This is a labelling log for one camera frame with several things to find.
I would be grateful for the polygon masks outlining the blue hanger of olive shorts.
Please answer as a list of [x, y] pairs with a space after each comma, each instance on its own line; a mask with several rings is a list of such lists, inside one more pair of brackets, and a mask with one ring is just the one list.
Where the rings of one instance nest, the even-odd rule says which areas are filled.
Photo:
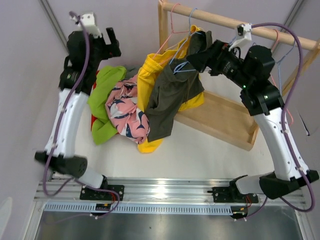
[[[185, 43], [191, 39], [191, 37], [194, 35], [194, 30], [191, 30], [191, 17], [194, 13], [195, 10], [197, 10], [198, 8], [193, 8], [188, 16], [188, 35], [187, 35], [187, 39], [182, 43], [182, 46], [178, 48], [178, 51], [176, 52], [176, 54], [174, 55], [174, 57], [170, 60], [169, 65], [172, 65], [173, 60], [182, 60], [182, 58], [176, 58], [178, 52], [182, 49], [182, 47], [185, 45]], [[184, 69], [184, 67], [186, 67], [189, 64], [189, 61], [187, 60], [187, 54], [185, 54], [183, 62], [177, 64], [177, 66], [173, 69], [173, 74], [176, 75], [178, 73], [189, 73], [189, 72], [195, 72], [196, 70], [191, 66], [191, 69]]]

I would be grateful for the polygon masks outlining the dark olive shorts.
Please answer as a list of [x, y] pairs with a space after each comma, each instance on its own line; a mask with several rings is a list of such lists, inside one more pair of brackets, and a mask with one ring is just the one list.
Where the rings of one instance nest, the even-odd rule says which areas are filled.
[[[213, 43], [212, 32], [200, 30], [191, 37], [187, 47], [187, 56], [205, 51]], [[183, 103], [204, 91], [199, 79], [199, 72], [184, 72], [173, 74], [177, 64], [184, 61], [174, 59], [172, 64], [165, 65], [158, 75], [146, 107], [146, 116], [149, 121], [148, 142], [153, 142], [171, 135], [174, 118]], [[190, 63], [184, 70], [193, 67]]]

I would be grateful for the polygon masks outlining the grey shorts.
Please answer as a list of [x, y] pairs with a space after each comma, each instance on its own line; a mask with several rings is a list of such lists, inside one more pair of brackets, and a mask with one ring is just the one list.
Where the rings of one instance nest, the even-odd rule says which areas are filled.
[[126, 74], [124, 76], [125, 80], [128, 80], [128, 79], [134, 77], [140, 69], [139, 66], [133, 66], [133, 65], [125, 65], [124, 67], [126, 69]]

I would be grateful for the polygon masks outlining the pink patterned shorts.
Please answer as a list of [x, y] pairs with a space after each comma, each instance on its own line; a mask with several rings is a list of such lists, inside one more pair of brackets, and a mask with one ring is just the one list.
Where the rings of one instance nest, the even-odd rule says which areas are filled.
[[146, 114], [138, 108], [138, 76], [115, 84], [105, 103], [106, 112], [117, 132], [142, 144], [150, 132]]

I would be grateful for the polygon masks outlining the blue hanger of grey shorts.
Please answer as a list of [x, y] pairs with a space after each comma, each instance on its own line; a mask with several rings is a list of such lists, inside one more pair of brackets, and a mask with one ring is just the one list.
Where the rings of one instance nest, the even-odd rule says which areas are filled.
[[290, 48], [290, 50], [284, 54], [277, 62], [277, 74], [278, 74], [278, 83], [279, 83], [279, 91], [282, 93], [282, 77], [281, 77], [281, 64], [285, 60], [285, 58], [292, 52], [292, 50], [295, 48], [296, 43], [293, 44], [293, 46]]

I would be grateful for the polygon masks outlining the pink hanger of green shorts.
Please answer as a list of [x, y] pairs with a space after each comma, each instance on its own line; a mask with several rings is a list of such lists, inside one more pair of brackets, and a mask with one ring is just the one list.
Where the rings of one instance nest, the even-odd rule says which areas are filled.
[[[279, 30], [277, 29], [273, 29], [276, 33], [276, 39], [274, 41], [274, 43], [272, 44], [271, 46], [271, 52], [273, 53], [276, 49], [276, 47], [278, 46], [279, 44]], [[278, 84], [279, 84], [279, 91], [282, 92], [282, 78], [281, 78], [281, 63], [282, 61], [287, 57], [287, 55], [294, 49], [295, 46], [292, 46], [291, 49], [280, 59], [276, 62], [276, 65], [277, 65], [277, 74], [278, 74]], [[286, 113], [289, 115], [290, 117], [290, 123], [288, 124], [289, 126], [291, 126], [293, 123], [294, 123], [294, 118], [290, 112], [289, 109], [286, 110]]]

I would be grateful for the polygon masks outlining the lime green shorts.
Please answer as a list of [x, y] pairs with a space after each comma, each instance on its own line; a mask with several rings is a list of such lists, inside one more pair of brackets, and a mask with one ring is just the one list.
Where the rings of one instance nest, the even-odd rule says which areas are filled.
[[91, 126], [91, 134], [96, 145], [104, 144], [117, 133], [108, 117], [105, 104], [115, 85], [124, 79], [126, 72], [123, 66], [107, 65], [96, 75], [95, 88], [87, 101], [91, 115], [95, 117]]

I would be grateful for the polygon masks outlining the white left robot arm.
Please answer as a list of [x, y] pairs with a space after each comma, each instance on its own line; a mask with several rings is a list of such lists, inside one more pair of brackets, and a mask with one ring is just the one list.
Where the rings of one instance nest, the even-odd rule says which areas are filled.
[[37, 151], [34, 156], [44, 165], [45, 172], [51, 170], [87, 185], [97, 200], [108, 196], [108, 180], [88, 166], [86, 157], [75, 154], [75, 142], [101, 61], [121, 56], [113, 28], [106, 28], [106, 33], [110, 44], [106, 44], [102, 35], [94, 36], [82, 30], [68, 36], [68, 55], [60, 75], [59, 103], [53, 128], [45, 149]]

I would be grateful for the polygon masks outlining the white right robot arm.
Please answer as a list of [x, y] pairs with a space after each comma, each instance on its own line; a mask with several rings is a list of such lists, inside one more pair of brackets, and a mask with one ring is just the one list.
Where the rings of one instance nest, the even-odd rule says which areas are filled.
[[281, 93], [269, 81], [275, 65], [269, 48], [253, 45], [245, 58], [240, 58], [228, 43], [216, 40], [207, 50], [186, 59], [198, 72], [209, 68], [211, 76], [224, 75], [241, 88], [241, 101], [260, 128], [271, 154], [274, 171], [234, 179], [235, 185], [228, 189], [232, 201], [239, 202], [251, 193], [282, 199], [319, 180], [318, 172], [309, 169], [301, 157]]

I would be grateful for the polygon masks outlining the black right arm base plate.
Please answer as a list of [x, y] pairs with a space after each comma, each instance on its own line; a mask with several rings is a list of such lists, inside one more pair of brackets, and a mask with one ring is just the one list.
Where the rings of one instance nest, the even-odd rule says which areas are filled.
[[257, 204], [259, 202], [255, 193], [242, 194], [238, 190], [225, 186], [212, 187], [207, 193], [212, 195], [215, 203]]

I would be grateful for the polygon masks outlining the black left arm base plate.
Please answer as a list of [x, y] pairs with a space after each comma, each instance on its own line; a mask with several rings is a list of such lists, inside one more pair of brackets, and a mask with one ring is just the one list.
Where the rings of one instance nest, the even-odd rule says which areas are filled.
[[[125, 186], [119, 185], [119, 184], [111, 184], [107, 186], [107, 190], [114, 191], [118, 193], [120, 197], [120, 201], [123, 200], [124, 193], [125, 193]], [[86, 200], [86, 201], [114, 201], [116, 202], [118, 200], [117, 196], [114, 193], [104, 192], [104, 191], [98, 191], [98, 190], [92, 190], [88, 187], [83, 187], [80, 195], [80, 200]]]

